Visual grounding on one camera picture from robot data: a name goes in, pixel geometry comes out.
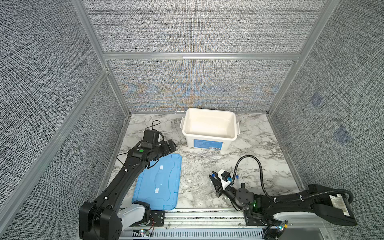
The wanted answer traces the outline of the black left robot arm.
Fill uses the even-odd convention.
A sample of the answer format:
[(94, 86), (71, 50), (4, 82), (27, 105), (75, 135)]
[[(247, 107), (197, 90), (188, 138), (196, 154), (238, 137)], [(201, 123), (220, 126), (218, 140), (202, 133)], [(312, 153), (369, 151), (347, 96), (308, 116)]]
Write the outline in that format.
[(176, 149), (177, 145), (172, 140), (165, 140), (160, 144), (139, 143), (131, 148), (123, 167), (108, 187), (93, 202), (85, 202), (80, 207), (80, 239), (119, 239), (123, 223), (118, 212), (128, 190), (151, 161), (159, 160)]

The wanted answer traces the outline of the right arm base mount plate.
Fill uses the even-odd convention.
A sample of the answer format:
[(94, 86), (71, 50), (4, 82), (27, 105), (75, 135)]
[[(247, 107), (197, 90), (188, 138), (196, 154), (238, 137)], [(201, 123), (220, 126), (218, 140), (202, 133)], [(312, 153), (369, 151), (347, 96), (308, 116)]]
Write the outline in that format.
[(246, 226), (264, 226), (264, 216), (261, 213), (254, 213), (251, 209), (243, 211)]

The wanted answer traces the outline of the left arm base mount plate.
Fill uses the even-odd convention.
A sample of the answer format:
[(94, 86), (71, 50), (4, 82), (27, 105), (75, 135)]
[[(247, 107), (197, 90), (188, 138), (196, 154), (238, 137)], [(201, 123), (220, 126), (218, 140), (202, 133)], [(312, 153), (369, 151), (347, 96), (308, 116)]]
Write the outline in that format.
[(151, 210), (151, 216), (147, 222), (143, 223), (134, 223), (131, 225), (131, 227), (142, 227), (142, 228), (149, 228), (149, 227), (163, 227), (165, 221), (165, 211), (155, 211)]

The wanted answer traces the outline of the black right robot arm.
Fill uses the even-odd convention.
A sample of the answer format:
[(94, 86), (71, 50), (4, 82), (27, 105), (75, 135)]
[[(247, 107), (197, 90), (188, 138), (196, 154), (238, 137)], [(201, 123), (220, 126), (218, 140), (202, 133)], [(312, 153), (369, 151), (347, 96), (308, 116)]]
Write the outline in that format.
[(273, 226), (287, 224), (293, 218), (316, 216), (337, 226), (357, 226), (352, 211), (353, 194), (347, 190), (332, 189), (311, 184), (296, 194), (258, 195), (244, 183), (236, 189), (229, 172), (212, 172), (209, 178), (217, 197), (226, 196), (233, 207), (243, 213), (247, 226)]

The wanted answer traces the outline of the white plastic storage bin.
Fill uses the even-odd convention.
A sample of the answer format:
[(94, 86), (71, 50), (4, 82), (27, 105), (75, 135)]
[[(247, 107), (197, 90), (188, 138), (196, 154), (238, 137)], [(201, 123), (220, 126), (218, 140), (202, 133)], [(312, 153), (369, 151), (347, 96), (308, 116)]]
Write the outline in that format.
[(180, 128), (187, 146), (225, 151), (240, 134), (240, 124), (233, 112), (190, 108), (182, 117)]

